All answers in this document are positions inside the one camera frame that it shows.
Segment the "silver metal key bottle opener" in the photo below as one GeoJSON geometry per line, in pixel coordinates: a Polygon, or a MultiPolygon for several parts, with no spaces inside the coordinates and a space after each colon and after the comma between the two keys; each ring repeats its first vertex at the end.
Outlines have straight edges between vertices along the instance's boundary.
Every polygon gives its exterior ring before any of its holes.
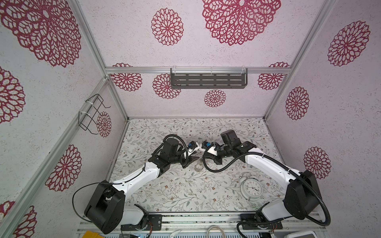
{"type": "Polygon", "coordinates": [[[197,164],[194,166],[194,170],[195,170],[197,173],[200,173],[203,169],[204,169],[204,165],[203,165],[203,163],[197,163],[197,164]]]}

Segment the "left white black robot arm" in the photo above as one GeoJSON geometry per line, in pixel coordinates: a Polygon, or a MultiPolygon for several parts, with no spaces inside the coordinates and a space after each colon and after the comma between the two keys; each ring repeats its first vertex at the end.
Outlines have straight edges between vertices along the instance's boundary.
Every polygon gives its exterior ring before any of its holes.
{"type": "Polygon", "coordinates": [[[84,215],[105,235],[124,225],[145,229],[149,212],[138,204],[125,207],[126,198],[162,176],[172,164],[180,164],[184,169],[188,167],[198,159],[193,153],[199,149],[195,141],[185,143],[177,135],[166,136],[142,168],[114,182],[99,182],[84,215]]]}

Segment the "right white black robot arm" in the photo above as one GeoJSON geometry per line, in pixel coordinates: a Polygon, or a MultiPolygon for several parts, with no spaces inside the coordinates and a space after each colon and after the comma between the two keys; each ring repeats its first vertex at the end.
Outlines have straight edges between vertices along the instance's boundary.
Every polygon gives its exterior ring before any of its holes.
{"type": "Polygon", "coordinates": [[[233,157],[228,165],[218,169],[217,172],[228,169],[234,162],[240,160],[259,169],[286,190],[283,198],[263,205],[256,212],[257,222],[260,224],[273,223],[289,217],[316,222],[317,220],[312,218],[310,213],[317,206],[321,206],[324,211],[327,211],[317,180],[312,172],[308,170],[301,172],[286,166],[266,155],[253,143],[242,142],[233,130],[223,132],[221,137],[222,145],[206,141],[202,143],[204,161],[211,159],[215,164],[221,165],[223,158],[233,157]]]}

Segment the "white round alarm clock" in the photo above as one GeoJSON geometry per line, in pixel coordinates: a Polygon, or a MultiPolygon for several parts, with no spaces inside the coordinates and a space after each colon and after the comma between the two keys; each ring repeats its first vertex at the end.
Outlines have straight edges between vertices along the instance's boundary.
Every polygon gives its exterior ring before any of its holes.
{"type": "Polygon", "coordinates": [[[240,192],[246,200],[254,202],[265,198],[263,196],[264,188],[261,182],[252,174],[243,173],[240,177],[239,183],[240,192]]]}

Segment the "white device at bottom edge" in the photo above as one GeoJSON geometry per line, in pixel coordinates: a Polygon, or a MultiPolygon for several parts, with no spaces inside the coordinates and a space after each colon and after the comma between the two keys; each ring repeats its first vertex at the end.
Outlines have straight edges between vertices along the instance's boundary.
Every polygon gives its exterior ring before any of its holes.
{"type": "Polygon", "coordinates": [[[287,234],[284,238],[317,238],[317,235],[313,231],[300,231],[287,234]]]}

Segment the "yellow object at bottom edge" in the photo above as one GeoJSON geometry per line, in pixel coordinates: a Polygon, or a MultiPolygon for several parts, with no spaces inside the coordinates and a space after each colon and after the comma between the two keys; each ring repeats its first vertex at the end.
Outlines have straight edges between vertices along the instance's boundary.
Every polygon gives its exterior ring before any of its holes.
{"type": "Polygon", "coordinates": [[[86,231],[82,238],[104,238],[102,235],[92,231],[86,231]]]}

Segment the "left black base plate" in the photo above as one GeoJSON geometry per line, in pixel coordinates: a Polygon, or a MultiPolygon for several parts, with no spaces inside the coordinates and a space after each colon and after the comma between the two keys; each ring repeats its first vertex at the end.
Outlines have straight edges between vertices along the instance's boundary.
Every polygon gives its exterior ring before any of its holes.
{"type": "Polygon", "coordinates": [[[161,231],[162,227],[162,218],[161,214],[151,214],[143,217],[143,220],[137,224],[126,224],[121,226],[121,230],[125,231],[161,231]]]}

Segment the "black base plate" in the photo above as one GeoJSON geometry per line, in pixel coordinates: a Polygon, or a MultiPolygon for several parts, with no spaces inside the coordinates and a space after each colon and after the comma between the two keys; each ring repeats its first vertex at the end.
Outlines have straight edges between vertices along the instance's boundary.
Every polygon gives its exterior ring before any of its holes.
{"type": "Polygon", "coordinates": [[[265,218],[262,218],[255,213],[240,214],[241,222],[244,222],[242,225],[243,230],[281,230],[283,229],[282,223],[268,223],[265,218]]]}
{"type": "Polygon", "coordinates": [[[137,224],[126,224],[121,226],[121,230],[125,231],[161,231],[162,227],[162,218],[161,214],[151,214],[143,217],[143,220],[137,224]]]}

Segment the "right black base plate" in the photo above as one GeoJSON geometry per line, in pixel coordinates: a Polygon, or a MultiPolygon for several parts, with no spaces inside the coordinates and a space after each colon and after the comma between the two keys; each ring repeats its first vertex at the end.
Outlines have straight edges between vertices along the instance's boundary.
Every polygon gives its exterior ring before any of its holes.
{"type": "Polygon", "coordinates": [[[241,222],[244,222],[242,225],[243,230],[281,230],[283,229],[282,223],[268,223],[265,218],[262,218],[255,213],[240,214],[241,222]]]}

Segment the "dark grey wall shelf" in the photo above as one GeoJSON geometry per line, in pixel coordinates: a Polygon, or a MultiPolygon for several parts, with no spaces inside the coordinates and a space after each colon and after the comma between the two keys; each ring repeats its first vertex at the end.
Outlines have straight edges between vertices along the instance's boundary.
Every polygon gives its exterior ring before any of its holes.
{"type": "Polygon", "coordinates": [[[248,73],[245,68],[171,68],[170,84],[174,89],[244,89],[248,73]]]}

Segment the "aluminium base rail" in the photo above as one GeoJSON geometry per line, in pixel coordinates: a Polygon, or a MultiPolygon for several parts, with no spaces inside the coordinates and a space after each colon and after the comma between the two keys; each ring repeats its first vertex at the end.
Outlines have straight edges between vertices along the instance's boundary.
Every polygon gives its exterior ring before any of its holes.
{"type": "MultiPolygon", "coordinates": [[[[149,217],[153,220],[154,225],[160,225],[161,230],[155,233],[165,233],[175,230],[183,232],[203,232],[209,227],[216,225],[226,232],[236,232],[236,224],[243,219],[241,216],[253,218],[254,212],[153,212],[149,217]]],[[[277,228],[277,232],[283,231],[302,231],[324,230],[324,227],[318,226],[312,221],[298,220],[296,218],[288,218],[281,222],[282,228],[277,228]]]]}

